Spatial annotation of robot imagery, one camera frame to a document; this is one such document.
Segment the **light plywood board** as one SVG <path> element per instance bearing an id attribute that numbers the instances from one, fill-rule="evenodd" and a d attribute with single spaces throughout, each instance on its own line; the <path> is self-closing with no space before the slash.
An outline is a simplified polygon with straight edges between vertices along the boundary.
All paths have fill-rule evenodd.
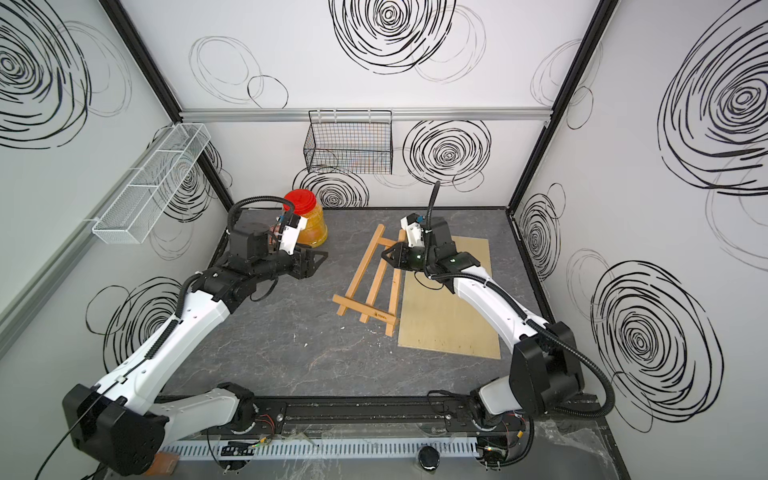
<path id="1" fill-rule="evenodd" d="M 466 301 L 422 274 L 405 276 L 398 345 L 404 348 L 499 360 L 500 340 Z"/>

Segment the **small wooden easel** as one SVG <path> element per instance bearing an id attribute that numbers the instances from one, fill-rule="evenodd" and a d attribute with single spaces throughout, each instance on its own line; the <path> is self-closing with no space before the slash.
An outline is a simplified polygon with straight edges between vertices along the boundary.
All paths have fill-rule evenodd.
<path id="1" fill-rule="evenodd" d="M 334 294 L 332 301 L 337 305 L 336 314 L 338 316 L 344 316 L 348 312 L 352 312 L 358 316 L 358 320 L 361 323 L 368 323 L 372 319 L 378 320 L 385 325 L 385 335 L 393 338 L 399 324 L 398 308 L 401 300 L 404 272 L 391 267 L 382 258 L 381 254 L 384 250 L 393 247 L 397 242 L 405 240 L 406 234 L 404 230 L 399 230 L 397 239 L 392 240 L 386 238 L 384 233 L 385 226 L 379 224 L 368 242 L 345 293 L 343 295 Z M 360 301 L 356 296 L 363 284 L 364 276 L 371 266 L 375 267 L 375 271 L 365 299 Z M 386 309 L 380 309 L 376 307 L 376 304 L 387 273 L 392 274 L 388 304 Z"/>

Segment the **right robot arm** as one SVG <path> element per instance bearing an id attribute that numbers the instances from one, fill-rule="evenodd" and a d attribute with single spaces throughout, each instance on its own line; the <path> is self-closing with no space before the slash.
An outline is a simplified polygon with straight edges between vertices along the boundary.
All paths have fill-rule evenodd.
<path id="1" fill-rule="evenodd" d="M 382 258 L 445 286 L 488 322 L 512 354 L 509 374 L 472 394 L 480 415 L 522 412 L 535 417 L 582 392 L 581 362 L 566 326 L 548 322 L 512 298 L 478 259 L 457 248 L 445 219 L 413 213 L 401 219 L 401 228 L 405 239 L 387 248 Z"/>

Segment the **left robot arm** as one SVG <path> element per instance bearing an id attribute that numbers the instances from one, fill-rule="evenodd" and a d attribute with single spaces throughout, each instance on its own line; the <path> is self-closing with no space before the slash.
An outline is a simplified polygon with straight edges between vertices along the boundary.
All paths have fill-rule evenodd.
<path id="1" fill-rule="evenodd" d="M 213 427 L 251 431 L 259 421 L 254 395 L 231 382 L 181 400 L 160 403 L 157 397 L 202 340 L 260 283 L 316 272 L 315 251 L 298 241 L 306 223 L 296 217 L 281 227 L 275 248 L 268 230 L 232 231 L 229 251 L 182 284 L 174 312 L 158 331 L 93 386 L 77 384 L 65 395 L 65 437 L 74 448 L 130 476 L 146 472 L 163 447 L 193 433 Z"/>

